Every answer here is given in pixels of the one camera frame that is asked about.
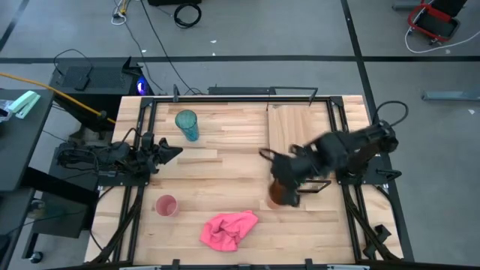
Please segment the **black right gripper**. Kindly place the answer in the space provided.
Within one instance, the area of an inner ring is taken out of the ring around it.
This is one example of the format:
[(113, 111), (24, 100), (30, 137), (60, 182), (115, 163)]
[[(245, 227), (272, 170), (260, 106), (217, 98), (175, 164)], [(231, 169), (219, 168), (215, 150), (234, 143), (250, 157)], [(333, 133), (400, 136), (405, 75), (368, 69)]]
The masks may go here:
[(288, 205), (299, 207), (299, 187), (320, 173), (317, 158), (310, 146), (291, 145), (290, 150), (290, 155), (271, 150), (271, 174), (274, 179), (268, 187), (268, 195), (271, 199), (279, 198), (279, 182), (288, 188)]

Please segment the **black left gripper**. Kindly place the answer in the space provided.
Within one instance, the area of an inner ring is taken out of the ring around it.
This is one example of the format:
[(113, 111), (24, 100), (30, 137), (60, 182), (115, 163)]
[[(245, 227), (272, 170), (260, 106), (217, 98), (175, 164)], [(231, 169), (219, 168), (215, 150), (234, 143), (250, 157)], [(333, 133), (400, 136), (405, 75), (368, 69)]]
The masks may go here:
[(158, 164), (168, 164), (173, 158), (183, 152), (182, 147), (169, 146), (167, 139), (162, 137), (155, 144), (155, 135), (152, 132), (145, 132), (141, 138), (140, 151), (151, 174), (157, 174)]

